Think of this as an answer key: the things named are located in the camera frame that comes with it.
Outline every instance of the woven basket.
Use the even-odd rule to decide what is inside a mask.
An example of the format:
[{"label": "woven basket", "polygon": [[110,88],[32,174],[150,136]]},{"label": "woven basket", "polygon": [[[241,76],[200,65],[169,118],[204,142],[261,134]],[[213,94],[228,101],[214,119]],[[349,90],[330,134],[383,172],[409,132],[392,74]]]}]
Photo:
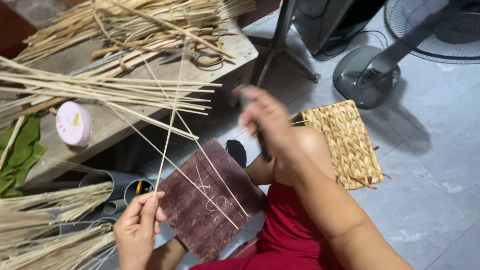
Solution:
[{"label": "woven basket", "polygon": [[327,142],[337,183],[346,190],[372,187],[384,180],[367,129],[355,102],[345,100],[332,105],[301,111],[305,126],[321,132]]}]

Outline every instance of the dark speaker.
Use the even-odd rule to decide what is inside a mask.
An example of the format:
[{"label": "dark speaker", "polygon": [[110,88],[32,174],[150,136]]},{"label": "dark speaker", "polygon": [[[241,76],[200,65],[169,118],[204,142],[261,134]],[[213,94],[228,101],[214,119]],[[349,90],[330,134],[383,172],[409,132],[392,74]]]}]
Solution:
[{"label": "dark speaker", "polygon": [[294,25],[312,55],[348,42],[385,0],[299,0]]}]

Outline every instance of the pink round container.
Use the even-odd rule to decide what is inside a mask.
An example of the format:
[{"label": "pink round container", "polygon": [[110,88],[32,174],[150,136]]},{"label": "pink round container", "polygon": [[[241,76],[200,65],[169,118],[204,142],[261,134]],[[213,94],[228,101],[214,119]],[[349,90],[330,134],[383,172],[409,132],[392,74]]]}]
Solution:
[{"label": "pink round container", "polygon": [[67,101],[57,113],[57,131],[60,138],[71,146],[87,146],[90,141],[90,117],[84,108]]}]

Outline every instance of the hand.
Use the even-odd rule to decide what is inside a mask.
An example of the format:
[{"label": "hand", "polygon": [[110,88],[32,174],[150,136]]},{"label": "hand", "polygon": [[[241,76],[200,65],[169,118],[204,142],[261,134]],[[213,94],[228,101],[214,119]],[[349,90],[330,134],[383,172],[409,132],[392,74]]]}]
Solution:
[{"label": "hand", "polygon": [[239,117],[239,124],[254,135],[259,125],[264,133],[269,152],[277,158],[299,149],[293,128],[289,125],[285,106],[267,91],[254,86],[239,86],[233,90],[237,97],[250,104]]},{"label": "hand", "polygon": [[158,200],[165,192],[153,192],[133,198],[113,226],[120,257],[120,270],[142,270],[152,255],[160,222],[167,219]]}]

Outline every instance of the red shirt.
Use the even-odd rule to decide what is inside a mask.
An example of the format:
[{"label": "red shirt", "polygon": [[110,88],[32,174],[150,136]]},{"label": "red shirt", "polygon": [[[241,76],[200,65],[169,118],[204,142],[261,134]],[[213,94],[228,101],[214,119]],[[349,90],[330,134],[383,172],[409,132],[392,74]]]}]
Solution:
[{"label": "red shirt", "polygon": [[291,186],[277,182],[268,189],[265,224],[251,258],[225,259],[191,270],[341,270],[327,240],[318,231]]}]

